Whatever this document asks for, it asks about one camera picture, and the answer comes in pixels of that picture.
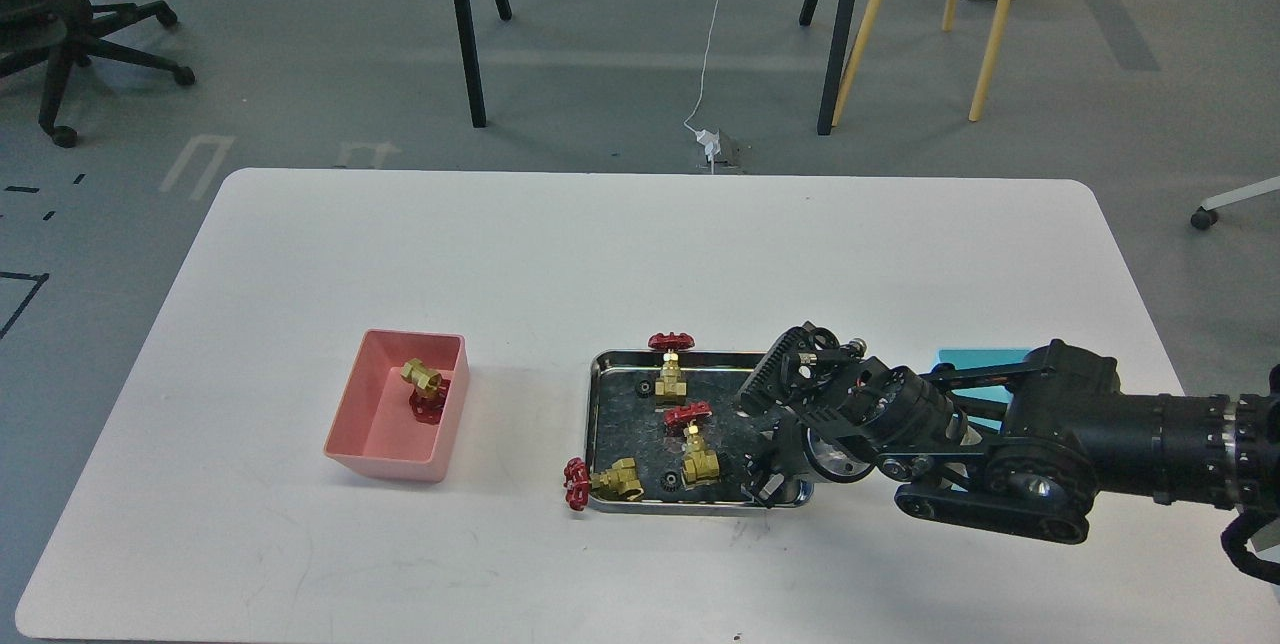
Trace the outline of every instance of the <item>concrete floor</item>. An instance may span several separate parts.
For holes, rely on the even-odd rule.
[[[681,120],[714,0],[511,0],[509,23],[472,0],[490,120],[479,131],[451,0],[166,1],[180,28],[114,38],[200,82],[183,90],[114,61],[77,70],[61,115],[77,149],[35,124],[41,70],[0,82],[0,326],[49,275],[0,338],[8,612],[224,175],[705,175]],[[1018,0],[979,124],[965,114],[993,3],[961,3],[943,35],[943,0],[886,0],[831,137],[814,124],[835,0],[809,28],[796,26],[800,1],[719,3],[692,124],[736,138],[746,174],[1083,182],[1184,390],[1265,392],[1280,361],[1280,195],[1225,207],[1207,233],[1188,218],[1203,197],[1280,174],[1280,0]],[[850,223],[893,225],[832,213],[831,225]],[[0,639],[22,640],[9,616]]]

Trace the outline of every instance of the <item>metal tray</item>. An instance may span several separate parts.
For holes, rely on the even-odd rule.
[[[733,407],[733,394],[760,361],[759,352],[680,352],[680,369],[689,385],[686,402],[705,401],[712,416],[700,425],[708,446],[719,458],[721,480],[694,489],[668,492],[662,475],[678,471],[684,437],[668,437],[659,405],[653,397],[636,393],[636,384],[653,382],[662,367],[662,352],[608,351],[591,362],[590,406],[586,419],[586,467],[603,471],[623,457],[636,461],[644,497],[636,502],[588,499],[591,508],[605,512],[737,515],[764,511],[741,493],[746,472],[742,455],[754,448],[756,431],[772,420],[744,417]],[[799,507],[813,495],[813,485],[788,485],[781,507]]]

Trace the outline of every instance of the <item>chair wheel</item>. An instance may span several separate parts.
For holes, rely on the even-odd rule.
[[[160,26],[164,26],[165,29],[169,29],[170,26],[178,24],[178,15],[174,14],[169,6],[165,6],[160,12],[156,12],[156,20],[159,20]]]
[[[1192,215],[1192,225],[1199,230],[1207,230],[1217,223],[1217,211],[1211,207],[1198,207]]]
[[[58,143],[61,149],[72,149],[76,146],[76,140],[78,138],[76,131],[69,125],[55,125],[54,133],[49,136],[54,143]]]

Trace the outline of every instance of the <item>screw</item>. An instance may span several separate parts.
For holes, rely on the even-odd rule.
[[[933,506],[922,499],[904,499],[902,511],[915,519],[933,519]]]
[[[933,457],[915,457],[911,460],[911,476],[924,476],[933,467]]]
[[[881,465],[881,471],[884,472],[884,476],[900,481],[906,481],[911,476],[911,472],[897,460],[884,460]]]

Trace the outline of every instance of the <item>pink plastic bin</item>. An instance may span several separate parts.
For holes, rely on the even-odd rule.
[[[413,419],[408,403],[413,385],[399,376],[412,358],[449,382],[438,425]],[[466,393],[462,337],[370,329],[360,343],[324,453],[365,476],[439,481],[449,467]]]

